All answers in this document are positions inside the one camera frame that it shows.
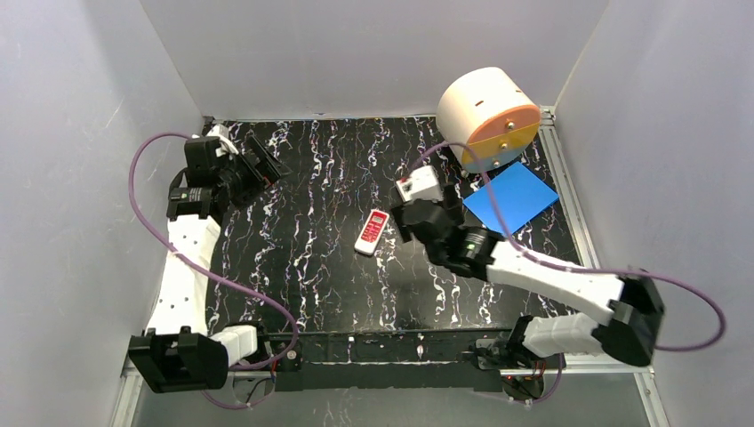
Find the blue sheet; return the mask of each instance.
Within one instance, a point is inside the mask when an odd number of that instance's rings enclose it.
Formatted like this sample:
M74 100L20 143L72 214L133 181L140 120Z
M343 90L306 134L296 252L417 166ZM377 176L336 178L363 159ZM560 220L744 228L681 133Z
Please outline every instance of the blue sheet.
M502 218L511 233L515 233L557 200L557 193L520 162L508 166L492 179L494 195L500 205ZM463 204L490 230L502 233L495 219L487 189L483 186Z

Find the yellow panel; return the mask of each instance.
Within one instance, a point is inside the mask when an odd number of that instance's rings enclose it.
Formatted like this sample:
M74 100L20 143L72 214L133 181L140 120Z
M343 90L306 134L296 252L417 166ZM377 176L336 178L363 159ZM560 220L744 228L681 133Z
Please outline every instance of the yellow panel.
M540 122L537 122L533 125L516 129L515 131L502 133L484 141L475 142L470 146L474 149L474 152L477 153L479 158L494 157L503 151L503 149L501 149L502 144L507 144L506 149L521 149L525 147L532 142L539 128ZM471 156L464 150L461 163L466 165L471 162L473 162Z

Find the remote control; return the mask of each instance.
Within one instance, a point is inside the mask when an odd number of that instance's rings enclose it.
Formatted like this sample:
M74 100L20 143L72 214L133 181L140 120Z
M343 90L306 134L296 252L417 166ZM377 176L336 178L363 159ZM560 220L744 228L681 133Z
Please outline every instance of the remote control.
M385 226L388 225L388 219L390 215L383 211L373 209L369 214L369 218L366 220L366 224L358 234L358 239L354 248L356 252L361 254L372 256L374 250L377 249L377 244L380 243L382 237L382 231L385 230Z

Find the cylindrical container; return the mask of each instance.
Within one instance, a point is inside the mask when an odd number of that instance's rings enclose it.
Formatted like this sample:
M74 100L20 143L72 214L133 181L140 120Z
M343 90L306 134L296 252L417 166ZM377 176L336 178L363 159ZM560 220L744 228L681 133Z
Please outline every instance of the cylindrical container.
M540 126L540 109L496 67L460 77L437 105L437 129L446 141L468 144L482 159L479 169L460 147L452 147L470 173L489 171L518 157Z

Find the black marble table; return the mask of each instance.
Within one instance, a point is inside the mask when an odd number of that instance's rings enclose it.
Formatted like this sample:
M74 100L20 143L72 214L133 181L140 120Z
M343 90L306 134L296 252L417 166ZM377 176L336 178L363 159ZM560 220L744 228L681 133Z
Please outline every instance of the black marble table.
M248 133L265 141L293 174L250 208L227 215L213 271L280 301L298 319L301 331L506 328L526 313L548 317L571 312L537 294L457 278L435 267L421 244L401 243L393 223L374 257L354 252L370 210L389 210L385 203L393 181L424 149L442 141L434 118L225 125L235 141ZM454 183L462 196L478 188L478 181L461 177L450 151L429 162L440 180ZM537 140L521 162L554 188ZM467 217L476 221L471 213ZM534 250L578 262L559 202L515 237ZM274 309L217 284L208 287L206 316L211 332L259 318L271 331L286 327Z

